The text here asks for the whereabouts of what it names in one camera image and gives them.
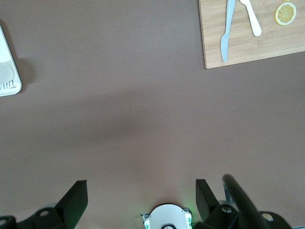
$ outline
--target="gray tabletop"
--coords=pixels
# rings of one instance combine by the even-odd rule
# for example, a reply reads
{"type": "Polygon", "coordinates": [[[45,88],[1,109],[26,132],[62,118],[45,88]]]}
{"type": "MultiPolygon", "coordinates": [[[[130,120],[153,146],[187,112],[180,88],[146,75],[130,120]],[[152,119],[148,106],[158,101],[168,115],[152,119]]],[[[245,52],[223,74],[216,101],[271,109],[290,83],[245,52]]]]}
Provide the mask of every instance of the gray tabletop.
{"type": "Polygon", "coordinates": [[[22,91],[0,98],[0,215],[86,179],[77,228],[141,229],[164,202],[200,221],[195,179],[232,174],[305,224],[304,53],[207,70],[197,0],[1,0],[22,91]]]}

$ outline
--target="white utensil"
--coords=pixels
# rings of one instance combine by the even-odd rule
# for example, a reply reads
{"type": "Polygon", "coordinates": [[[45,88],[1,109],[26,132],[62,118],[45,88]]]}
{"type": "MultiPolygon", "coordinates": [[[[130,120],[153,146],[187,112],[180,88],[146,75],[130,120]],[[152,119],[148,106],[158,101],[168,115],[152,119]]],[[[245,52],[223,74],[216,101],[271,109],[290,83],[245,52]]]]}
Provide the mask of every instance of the white utensil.
{"type": "Polygon", "coordinates": [[[245,5],[246,8],[247,8],[253,35],[255,37],[258,37],[259,35],[262,34],[262,28],[261,28],[261,26],[258,23],[256,15],[255,15],[255,13],[253,11],[253,8],[251,6],[250,0],[240,0],[240,2],[243,5],[245,5]]]}

